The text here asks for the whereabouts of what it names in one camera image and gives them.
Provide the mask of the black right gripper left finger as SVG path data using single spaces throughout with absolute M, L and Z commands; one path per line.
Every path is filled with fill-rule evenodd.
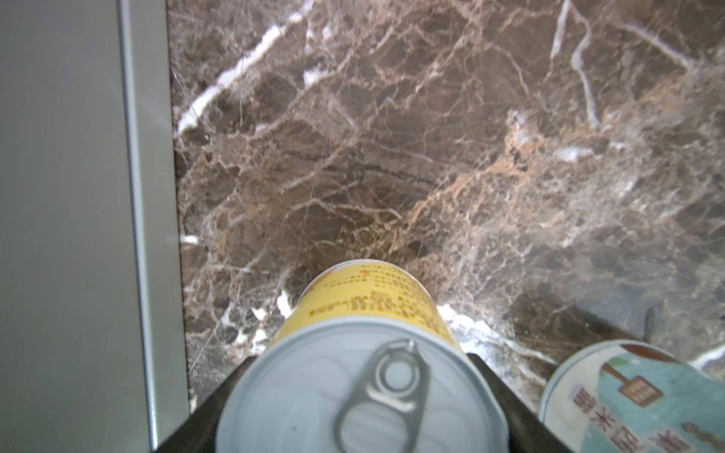
M 215 437 L 224 406 L 253 362 L 254 356 L 245 359 L 155 452 L 215 453 Z

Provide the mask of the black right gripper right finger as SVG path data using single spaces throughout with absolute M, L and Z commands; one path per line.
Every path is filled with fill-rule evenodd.
M 486 380 L 504 412 L 510 430 L 510 452 L 570 452 L 478 355 L 467 353 L 467 356 Z

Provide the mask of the yellow label can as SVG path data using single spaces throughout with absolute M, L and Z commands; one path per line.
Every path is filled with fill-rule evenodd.
M 505 452 L 504 412 L 422 284 L 381 260 L 316 277 L 235 385 L 219 452 Z

